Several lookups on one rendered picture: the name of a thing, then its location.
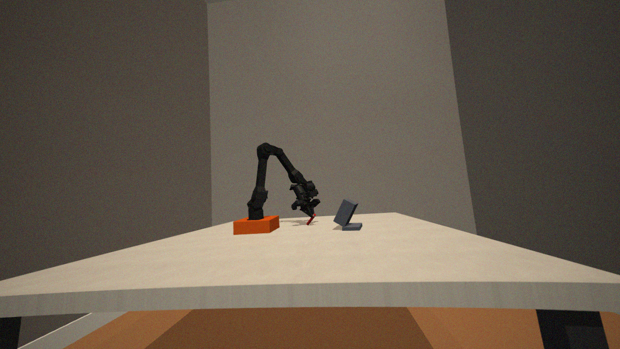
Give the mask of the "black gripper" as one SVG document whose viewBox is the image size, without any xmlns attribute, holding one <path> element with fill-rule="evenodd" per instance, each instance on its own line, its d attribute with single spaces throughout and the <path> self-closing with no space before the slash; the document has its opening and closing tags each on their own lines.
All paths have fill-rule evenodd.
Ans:
<svg viewBox="0 0 620 349">
<path fill-rule="evenodd" d="M 311 202 L 311 198 L 305 199 L 303 197 L 303 191 L 297 193 L 296 201 L 292 204 L 292 210 L 296 210 L 297 207 L 301 207 L 301 211 L 306 213 L 308 216 L 313 217 L 314 207 L 316 207 L 319 203 L 319 199 L 313 199 Z"/>
</svg>

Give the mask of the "dark grey sloped panel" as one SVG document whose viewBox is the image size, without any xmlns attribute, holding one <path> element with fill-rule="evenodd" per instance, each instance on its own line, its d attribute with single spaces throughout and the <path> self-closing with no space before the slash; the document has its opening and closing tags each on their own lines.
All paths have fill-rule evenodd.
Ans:
<svg viewBox="0 0 620 349">
<path fill-rule="evenodd" d="M 349 223 L 358 203 L 344 199 L 335 218 L 334 222 L 342 226 L 342 231 L 357 231 L 362 228 L 362 222 Z"/>
</svg>

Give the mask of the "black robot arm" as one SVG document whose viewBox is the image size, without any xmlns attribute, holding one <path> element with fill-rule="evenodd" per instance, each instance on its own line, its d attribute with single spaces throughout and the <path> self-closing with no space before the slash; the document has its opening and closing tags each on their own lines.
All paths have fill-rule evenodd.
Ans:
<svg viewBox="0 0 620 349">
<path fill-rule="evenodd" d="M 269 145 L 269 143 L 263 143 L 257 147 L 257 156 L 258 156 L 258 171 L 257 171 L 257 179 L 256 179 L 256 187 L 252 193 L 251 200 L 247 203 L 248 205 L 248 216 L 247 220 L 261 220 L 264 217 L 264 211 L 262 209 L 268 194 L 268 190 L 265 190 L 265 177 L 266 177 L 266 162 L 270 155 L 276 156 L 285 170 L 287 170 L 288 177 L 292 183 L 297 183 L 297 185 L 291 185 L 289 190 L 293 190 L 295 194 L 303 191 L 303 197 L 307 199 L 311 197 L 313 199 L 314 196 L 317 196 L 318 190 L 312 181 L 306 181 L 301 172 L 295 169 L 292 163 L 289 161 L 285 153 L 281 148 L 277 148 L 276 146 Z M 305 193 L 307 192 L 307 193 Z"/>
</svg>

